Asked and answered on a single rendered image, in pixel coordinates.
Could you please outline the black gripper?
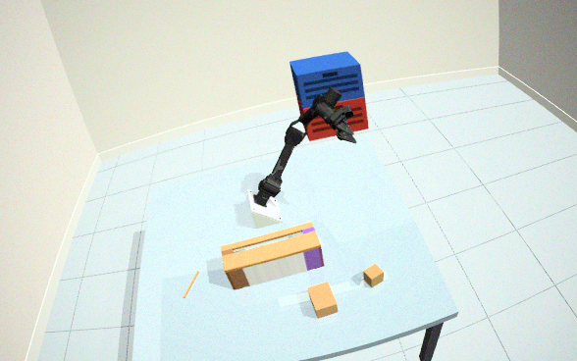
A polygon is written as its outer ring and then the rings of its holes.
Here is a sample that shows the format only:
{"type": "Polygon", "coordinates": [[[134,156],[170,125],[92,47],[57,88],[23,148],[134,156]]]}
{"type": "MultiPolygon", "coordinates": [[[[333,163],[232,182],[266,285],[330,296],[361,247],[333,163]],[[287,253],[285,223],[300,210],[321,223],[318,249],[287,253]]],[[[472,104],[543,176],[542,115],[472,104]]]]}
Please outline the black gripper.
{"type": "Polygon", "coordinates": [[[333,130],[338,129],[336,135],[339,140],[357,143],[357,140],[354,138],[354,132],[346,122],[344,111],[336,110],[335,112],[334,109],[328,110],[324,114],[323,120],[332,126],[333,130]]]}

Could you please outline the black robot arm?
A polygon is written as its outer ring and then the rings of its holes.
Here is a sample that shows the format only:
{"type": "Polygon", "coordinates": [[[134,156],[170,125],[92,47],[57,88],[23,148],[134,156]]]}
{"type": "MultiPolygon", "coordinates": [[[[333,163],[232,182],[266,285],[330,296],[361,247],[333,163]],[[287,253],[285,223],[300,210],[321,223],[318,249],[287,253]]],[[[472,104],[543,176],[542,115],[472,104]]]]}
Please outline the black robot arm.
{"type": "MultiPolygon", "coordinates": [[[[307,135],[308,126],[311,120],[316,118],[318,115],[323,119],[324,114],[328,110],[333,110],[336,107],[336,104],[339,102],[341,96],[342,94],[340,92],[338,92],[335,88],[330,87],[324,96],[322,94],[316,96],[313,100],[313,105],[307,110],[307,112],[299,116],[297,120],[293,121],[289,125],[285,135],[285,146],[273,169],[273,172],[264,180],[259,182],[259,191],[256,195],[253,194],[253,202],[255,204],[267,208],[266,203],[269,198],[271,196],[275,198],[278,195],[278,193],[281,191],[281,184],[283,182],[282,173],[287,165],[293,148],[298,145],[307,135]],[[299,122],[306,125],[305,133],[293,127],[293,125],[299,122]]],[[[340,110],[344,111],[347,119],[350,119],[354,116],[349,106],[344,106],[340,108],[340,110]]]]}

